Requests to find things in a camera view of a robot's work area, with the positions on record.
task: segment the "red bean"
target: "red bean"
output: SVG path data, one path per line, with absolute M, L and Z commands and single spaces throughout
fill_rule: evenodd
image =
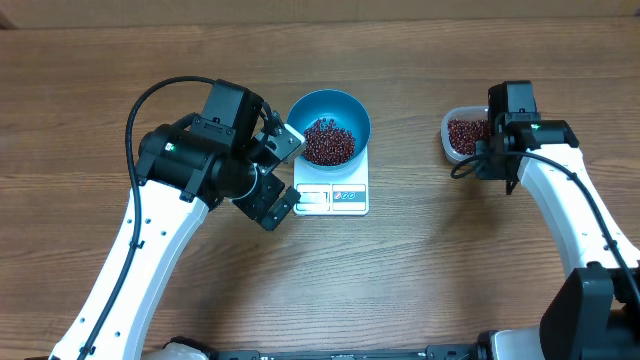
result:
M 476 141 L 489 140 L 487 120 L 465 121 L 453 119 L 447 124 L 449 142 L 455 151 L 464 155 L 476 153 Z
M 340 129 L 336 121 L 318 119 L 304 131 L 307 149 L 302 153 L 305 159 L 316 165 L 334 166 L 344 164 L 353 156 L 356 139 L 351 131 Z

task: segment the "wooden table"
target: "wooden table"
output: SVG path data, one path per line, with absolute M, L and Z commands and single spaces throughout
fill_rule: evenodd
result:
M 565 119 L 626 235 L 640 245 L 637 18 L 420 21 L 0 32 L 0 357 L 46 355 L 83 305 L 122 221 L 126 115 L 176 75 L 224 78 L 287 114 L 320 88 L 373 118 L 371 212 L 289 216 L 262 231 L 224 205 L 178 262 L 146 345 L 220 349 L 419 348 L 536 325 L 563 283 L 523 188 L 454 181 L 439 127 L 530 79 Z M 177 85 L 141 110 L 141 136 L 200 111 Z M 292 169 L 279 175 L 292 181 Z

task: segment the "white bowl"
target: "white bowl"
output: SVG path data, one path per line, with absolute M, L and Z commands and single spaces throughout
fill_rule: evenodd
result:
M 458 119 L 462 121 L 476 121 L 487 120 L 487 113 L 489 111 L 488 106 L 465 106 L 455 108 L 442 119 L 442 125 L 440 127 L 440 135 L 442 136 L 442 147 L 444 148 L 444 154 L 447 156 L 452 164 L 457 164 L 460 161 L 471 157 L 471 155 L 460 154 L 453 149 L 451 142 L 449 141 L 449 121 Z

